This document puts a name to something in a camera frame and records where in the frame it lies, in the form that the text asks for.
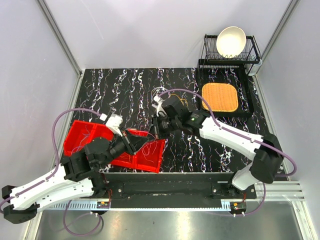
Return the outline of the red divided plastic bin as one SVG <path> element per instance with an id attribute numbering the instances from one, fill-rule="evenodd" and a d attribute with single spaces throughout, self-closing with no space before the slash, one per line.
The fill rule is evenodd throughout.
<path id="1" fill-rule="evenodd" d="M 114 133 L 104 124 L 75 120 L 64 140 L 63 153 L 70 157 L 73 153 L 80 151 L 85 144 L 98 137 L 111 141 Z M 111 165 L 158 173 L 163 159 L 164 146 L 164 139 L 154 140 L 147 143 L 135 155 L 123 153 L 114 159 Z"/>

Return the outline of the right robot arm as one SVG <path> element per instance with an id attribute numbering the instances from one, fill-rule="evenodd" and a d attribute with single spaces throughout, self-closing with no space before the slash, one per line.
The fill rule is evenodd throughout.
<path id="1" fill-rule="evenodd" d="M 153 98 L 156 115 L 153 120 L 155 133 L 159 137 L 174 131 L 211 140 L 244 155 L 251 162 L 237 170 L 227 185 L 228 195 L 239 198 L 245 190 L 258 182 L 272 184 L 282 164 L 283 157 L 276 151 L 279 146 L 273 134 L 262 136 L 229 126 L 211 115 L 200 111 L 189 111 L 177 96 Z"/>

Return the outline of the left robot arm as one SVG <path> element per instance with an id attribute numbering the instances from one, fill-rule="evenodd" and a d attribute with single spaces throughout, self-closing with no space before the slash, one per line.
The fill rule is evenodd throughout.
<path id="1" fill-rule="evenodd" d="M 71 156 L 64 156 L 54 170 L 19 187 L 2 188 L 8 206 L 0 209 L 4 219 L 21 224 L 37 213 L 76 198 L 103 198 L 110 194 L 107 180 L 100 172 L 122 154 L 134 155 L 158 139 L 155 133 L 124 130 L 113 140 L 99 136 Z"/>

